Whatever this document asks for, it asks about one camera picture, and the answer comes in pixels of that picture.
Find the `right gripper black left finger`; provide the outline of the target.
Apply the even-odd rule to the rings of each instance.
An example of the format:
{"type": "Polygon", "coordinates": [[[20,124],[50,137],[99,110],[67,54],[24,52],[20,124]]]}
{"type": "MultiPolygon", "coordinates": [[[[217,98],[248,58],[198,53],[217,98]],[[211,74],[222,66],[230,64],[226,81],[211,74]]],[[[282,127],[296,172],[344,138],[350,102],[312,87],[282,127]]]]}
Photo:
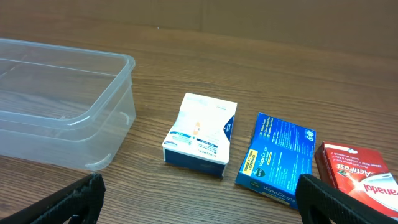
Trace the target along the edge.
{"type": "Polygon", "coordinates": [[[1,224],[95,224],[106,187],[101,174],[90,174],[1,220],[1,224]]]}

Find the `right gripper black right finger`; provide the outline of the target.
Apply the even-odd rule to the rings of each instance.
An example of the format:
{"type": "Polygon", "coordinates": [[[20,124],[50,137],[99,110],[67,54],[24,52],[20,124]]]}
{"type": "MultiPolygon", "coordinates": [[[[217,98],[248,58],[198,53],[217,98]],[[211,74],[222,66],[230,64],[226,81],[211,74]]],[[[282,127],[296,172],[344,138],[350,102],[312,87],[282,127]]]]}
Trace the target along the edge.
{"type": "Polygon", "coordinates": [[[311,174],[300,175],[295,197],[303,224],[397,224],[311,174]]]}

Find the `red Panadol box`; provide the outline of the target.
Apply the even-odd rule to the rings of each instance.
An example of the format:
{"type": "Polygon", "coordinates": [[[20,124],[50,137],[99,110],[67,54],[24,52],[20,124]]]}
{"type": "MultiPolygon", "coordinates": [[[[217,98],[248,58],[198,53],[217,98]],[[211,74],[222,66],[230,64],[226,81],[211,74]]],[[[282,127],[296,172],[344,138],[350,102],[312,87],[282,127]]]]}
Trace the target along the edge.
{"type": "Polygon", "coordinates": [[[379,151],[324,141],[315,160],[322,181],[397,219],[397,182],[379,151]]]}

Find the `blue VapoDrops box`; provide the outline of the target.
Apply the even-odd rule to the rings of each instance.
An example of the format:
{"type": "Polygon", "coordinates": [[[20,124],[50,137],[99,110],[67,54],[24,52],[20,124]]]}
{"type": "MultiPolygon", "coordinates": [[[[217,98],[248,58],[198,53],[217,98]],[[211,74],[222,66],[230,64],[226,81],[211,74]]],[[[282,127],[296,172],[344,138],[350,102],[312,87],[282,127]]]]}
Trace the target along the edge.
{"type": "Polygon", "coordinates": [[[295,190],[300,175],[312,173],[316,136],[312,129],[259,113],[235,182],[297,209],[295,190]]]}

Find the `white bandage box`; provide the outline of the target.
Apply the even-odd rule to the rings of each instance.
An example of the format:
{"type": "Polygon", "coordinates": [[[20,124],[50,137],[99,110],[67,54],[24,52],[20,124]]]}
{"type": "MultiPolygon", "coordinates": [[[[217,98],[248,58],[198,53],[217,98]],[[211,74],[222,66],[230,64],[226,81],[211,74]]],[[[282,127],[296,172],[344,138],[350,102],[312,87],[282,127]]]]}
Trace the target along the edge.
{"type": "Polygon", "coordinates": [[[164,161],[222,178],[229,162],[237,105],[186,93],[162,143],[164,161]]]}

